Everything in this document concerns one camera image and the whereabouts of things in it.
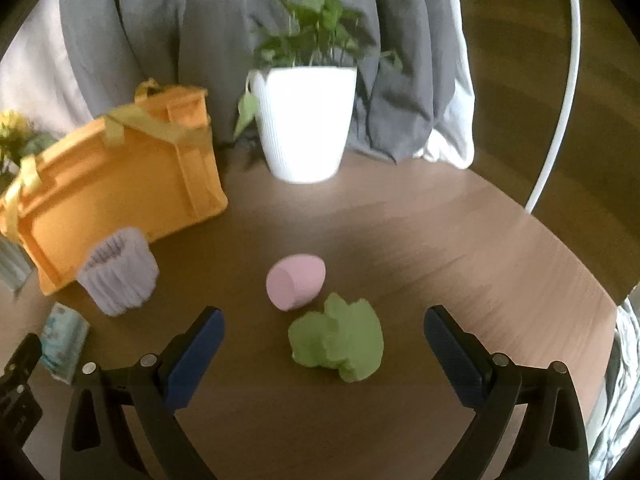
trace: round table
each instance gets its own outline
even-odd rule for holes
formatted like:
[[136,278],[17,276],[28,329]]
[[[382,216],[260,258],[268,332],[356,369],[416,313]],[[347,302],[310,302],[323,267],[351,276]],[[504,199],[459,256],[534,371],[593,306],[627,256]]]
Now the round table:
[[[218,478],[431,478],[473,417],[422,336],[433,304],[446,306],[489,352],[535,367],[564,361],[588,416],[615,305],[571,251],[487,181],[444,164],[393,166],[353,153],[335,178],[312,186],[277,181],[240,150],[219,163],[228,210],[152,246],[160,277],[143,308],[109,318],[77,283],[57,297],[90,322],[82,360],[103,368],[160,352],[206,305],[223,310],[226,339],[190,406],[177,413]],[[376,309],[385,354],[368,380],[345,384],[333,371],[293,362],[287,327],[306,309],[280,312],[264,288],[271,265],[293,253],[326,263],[324,289],[309,308],[322,308],[335,291]],[[45,427],[60,434],[48,438],[59,442],[70,390],[35,379],[34,394],[56,412]],[[522,412],[487,478],[504,465]],[[147,457],[148,444],[138,440]],[[149,469],[157,472],[157,463]]]

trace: metal screw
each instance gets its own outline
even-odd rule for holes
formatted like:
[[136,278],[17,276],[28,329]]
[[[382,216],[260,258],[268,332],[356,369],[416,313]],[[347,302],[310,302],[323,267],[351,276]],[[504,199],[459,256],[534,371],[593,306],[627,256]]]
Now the metal screw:
[[95,363],[87,363],[82,367],[82,373],[85,375],[91,375],[96,369]]
[[559,374],[565,374],[568,372],[567,368],[566,368],[566,364],[560,362],[560,361],[554,361],[554,370],[556,372],[558,372]]
[[501,354],[500,352],[498,352],[497,354],[494,354],[491,359],[494,361],[494,363],[496,363],[498,366],[506,366],[509,364],[509,358],[505,355],[505,354]]
[[143,355],[142,359],[140,359],[140,364],[145,368],[153,366],[156,362],[158,362],[158,358],[153,354]]

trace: wooden floor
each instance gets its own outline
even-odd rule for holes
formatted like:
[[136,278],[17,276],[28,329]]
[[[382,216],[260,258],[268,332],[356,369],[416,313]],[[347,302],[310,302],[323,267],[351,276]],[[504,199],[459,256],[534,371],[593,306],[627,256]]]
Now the wooden floor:
[[[564,94],[569,0],[461,3],[476,90],[472,169],[524,204]],[[580,3],[574,107],[534,214],[619,303],[640,280],[640,46],[609,0]]]

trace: white flower pot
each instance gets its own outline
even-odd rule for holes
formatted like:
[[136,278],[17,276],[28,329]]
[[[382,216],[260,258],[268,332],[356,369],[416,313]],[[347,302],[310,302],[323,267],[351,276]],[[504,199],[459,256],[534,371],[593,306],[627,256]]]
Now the white flower pot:
[[310,66],[255,72],[260,142],[271,173],[298,184],[335,175],[351,123],[355,68]]

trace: pink sponge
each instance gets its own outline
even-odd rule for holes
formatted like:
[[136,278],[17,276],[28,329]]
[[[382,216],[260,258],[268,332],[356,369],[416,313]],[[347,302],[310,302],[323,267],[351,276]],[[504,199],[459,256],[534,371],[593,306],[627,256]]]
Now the pink sponge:
[[267,295],[280,310],[292,310],[312,301],[322,289],[324,261],[312,254],[294,254],[271,267]]

